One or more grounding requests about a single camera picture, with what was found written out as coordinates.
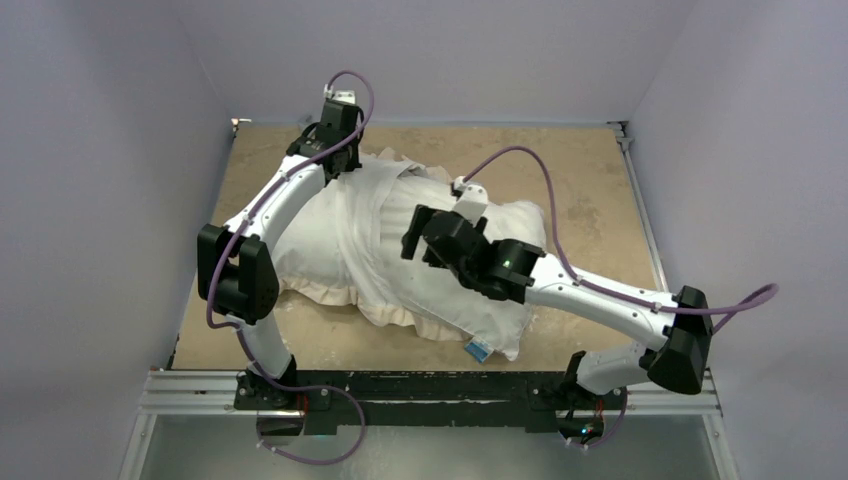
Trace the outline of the white pillow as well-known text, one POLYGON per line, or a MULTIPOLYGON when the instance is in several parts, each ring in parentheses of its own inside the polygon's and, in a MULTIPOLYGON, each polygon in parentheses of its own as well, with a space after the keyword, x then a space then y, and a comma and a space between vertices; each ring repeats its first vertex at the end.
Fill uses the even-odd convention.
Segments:
POLYGON ((379 272, 388 282, 389 301, 405 311, 416 333, 436 341, 479 340, 514 361, 530 323, 532 308, 512 300, 492 300, 461 285, 446 268, 423 260, 427 244, 420 240, 414 258, 401 257, 402 237, 415 208, 426 205, 448 211, 455 204, 447 184, 423 176, 404 175, 393 182, 380 208, 379 272))

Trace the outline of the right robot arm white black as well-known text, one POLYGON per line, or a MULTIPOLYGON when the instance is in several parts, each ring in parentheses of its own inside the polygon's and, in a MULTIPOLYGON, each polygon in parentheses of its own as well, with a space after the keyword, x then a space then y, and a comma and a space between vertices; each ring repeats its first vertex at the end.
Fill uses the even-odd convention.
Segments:
POLYGON ((621 300, 590 288, 596 277, 589 272, 570 276, 554 254, 539 247, 516 239, 488 241, 485 224, 418 205, 402 237, 401 256, 412 259, 424 241, 424 262, 449 270, 465 289, 495 301, 562 310, 631 338, 629 346, 572 355, 558 393, 573 406, 646 382, 677 394, 700 393, 713 336, 710 317, 696 312, 706 304, 701 291, 684 287, 671 295, 634 288, 645 305, 621 300))

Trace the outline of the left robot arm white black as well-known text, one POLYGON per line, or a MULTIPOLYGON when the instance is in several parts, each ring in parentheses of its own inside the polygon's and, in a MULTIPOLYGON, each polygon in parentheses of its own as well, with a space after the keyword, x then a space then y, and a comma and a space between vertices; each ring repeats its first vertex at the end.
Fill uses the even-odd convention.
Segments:
POLYGON ((238 410, 303 409, 294 356, 274 316, 280 293, 272 253, 300 210, 340 174, 360 167, 358 145, 367 117, 350 91, 326 99, 319 121, 286 149, 259 193, 222 226, 197 236, 197 288, 212 329, 230 328, 248 358, 237 377, 238 410))

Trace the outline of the grey pillow with cream ruffle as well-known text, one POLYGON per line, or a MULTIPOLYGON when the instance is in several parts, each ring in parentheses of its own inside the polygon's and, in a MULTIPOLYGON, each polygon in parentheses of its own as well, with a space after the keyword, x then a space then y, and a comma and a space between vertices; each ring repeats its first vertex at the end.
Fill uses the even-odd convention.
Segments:
POLYGON ((323 306, 353 306, 378 327, 411 327, 425 339, 458 341, 465 333, 418 307, 406 306, 389 279, 380 253, 381 212, 399 180, 416 180, 414 204, 423 189, 448 193, 451 178, 390 148, 364 154, 362 165, 333 180, 310 199, 286 228, 272 252, 284 290, 294 290, 323 306))

